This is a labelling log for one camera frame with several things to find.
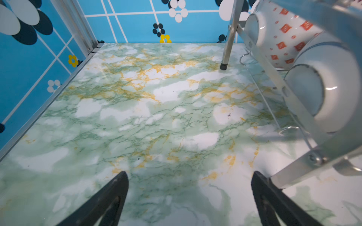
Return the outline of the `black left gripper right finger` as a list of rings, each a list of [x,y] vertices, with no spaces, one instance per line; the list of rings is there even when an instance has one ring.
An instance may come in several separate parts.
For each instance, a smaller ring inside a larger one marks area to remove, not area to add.
[[[251,187],[263,226],[279,226],[279,220],[287,226],[321,225],[259,171],[253,173]]]

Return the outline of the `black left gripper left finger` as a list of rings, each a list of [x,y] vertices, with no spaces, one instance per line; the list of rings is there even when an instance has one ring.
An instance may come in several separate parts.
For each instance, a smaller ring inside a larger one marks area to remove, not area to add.
[[[58,223],[58,225],[117,226],[128,189],[129,179],[127,173],[122,171],[75,212]]]

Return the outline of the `blue floral white bowl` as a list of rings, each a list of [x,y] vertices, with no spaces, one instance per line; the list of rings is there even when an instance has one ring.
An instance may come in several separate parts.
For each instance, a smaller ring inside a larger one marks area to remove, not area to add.
[[[307,43],[284,81],[329,134],[348,123],[362,89],[360,67],[354,55],[327,32]]]

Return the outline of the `green patterned white bowl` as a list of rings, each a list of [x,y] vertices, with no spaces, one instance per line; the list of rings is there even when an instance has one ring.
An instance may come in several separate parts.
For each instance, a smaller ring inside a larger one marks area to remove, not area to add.
[[[245,32],[276,68],[290,69],[304,46],[323,30],[272,1],[257,1]]]

